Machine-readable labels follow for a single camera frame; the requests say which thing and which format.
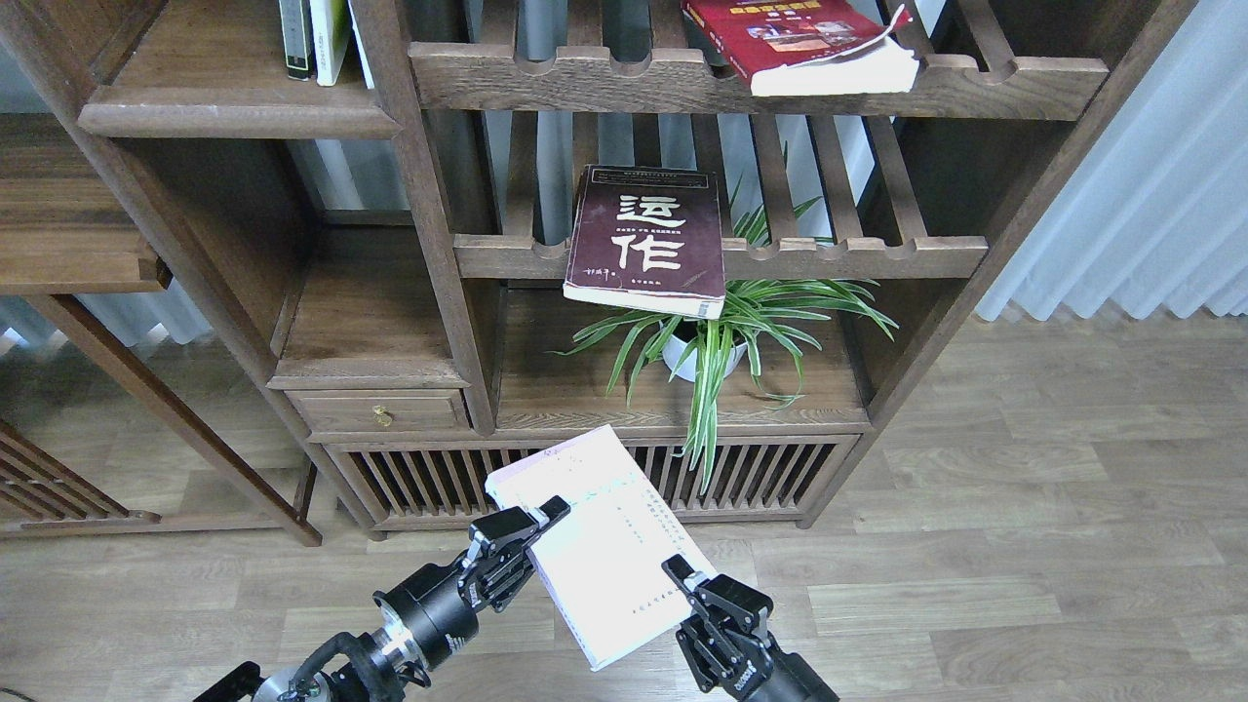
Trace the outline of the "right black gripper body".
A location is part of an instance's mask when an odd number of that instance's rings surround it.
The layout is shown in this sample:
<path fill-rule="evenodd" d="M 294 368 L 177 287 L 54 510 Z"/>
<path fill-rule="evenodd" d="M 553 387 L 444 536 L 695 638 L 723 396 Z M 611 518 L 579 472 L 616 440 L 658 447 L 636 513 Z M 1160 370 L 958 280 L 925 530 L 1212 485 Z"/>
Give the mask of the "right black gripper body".
<path fill-rule="evenodd" d="M 720 687 L 735 701 L 837 701 L 805 660 L 780 650 L 763 623 L 763 610 L 696 601 L 675 640 L 701 692 Z"/>

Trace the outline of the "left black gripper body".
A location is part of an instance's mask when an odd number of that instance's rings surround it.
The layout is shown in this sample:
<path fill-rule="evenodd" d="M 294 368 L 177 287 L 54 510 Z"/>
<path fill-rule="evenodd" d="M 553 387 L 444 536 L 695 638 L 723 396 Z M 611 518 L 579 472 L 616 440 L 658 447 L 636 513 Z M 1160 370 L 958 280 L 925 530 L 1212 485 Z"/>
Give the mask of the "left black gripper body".
<path fill-rule="evenodd" d="M 441 667 L 480 631 L 482 610 L 505 610 L 518 595 L 515 551 L 466 551 L 448 565 L 423 565 L 387 592 L 374 591 L 382 626 L 373 635 L 378 668 Z"/>

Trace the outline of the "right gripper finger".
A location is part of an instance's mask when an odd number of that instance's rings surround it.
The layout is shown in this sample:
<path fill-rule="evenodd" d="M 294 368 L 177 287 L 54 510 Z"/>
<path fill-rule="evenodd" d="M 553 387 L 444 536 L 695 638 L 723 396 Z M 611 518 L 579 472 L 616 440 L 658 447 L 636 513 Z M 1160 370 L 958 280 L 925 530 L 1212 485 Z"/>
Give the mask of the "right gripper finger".
<path fill-rule="evenodd" d="M 683 555 L 674 555 L 665 560 L 661 570 L 681 591 L 681 598 L 686 600 L 686 605 L 705 605 L 708 600 L 705 586 L 718 577 L 718 570 L 696 570 L 686 562 Z"/>
<path fill-rule="evenodd" d="M 694 590 L 695 610 L 709 626 L 738 635 L 768 635 L 774 600 L 726 575 L 704 580 Z"/>

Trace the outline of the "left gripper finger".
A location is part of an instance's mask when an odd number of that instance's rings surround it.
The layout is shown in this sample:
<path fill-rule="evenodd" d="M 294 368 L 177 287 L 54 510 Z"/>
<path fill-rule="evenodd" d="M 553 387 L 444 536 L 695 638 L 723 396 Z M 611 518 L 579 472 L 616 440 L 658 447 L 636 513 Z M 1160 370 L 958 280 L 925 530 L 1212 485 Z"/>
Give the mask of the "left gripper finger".
<path fill-rule="evenodd" d="M 565 498 L 553 496 L 539 507 L 495 511 L 469 525 L 469 563 L 507 563 L 524 555 L 547 530 L 569 515 Z"/>

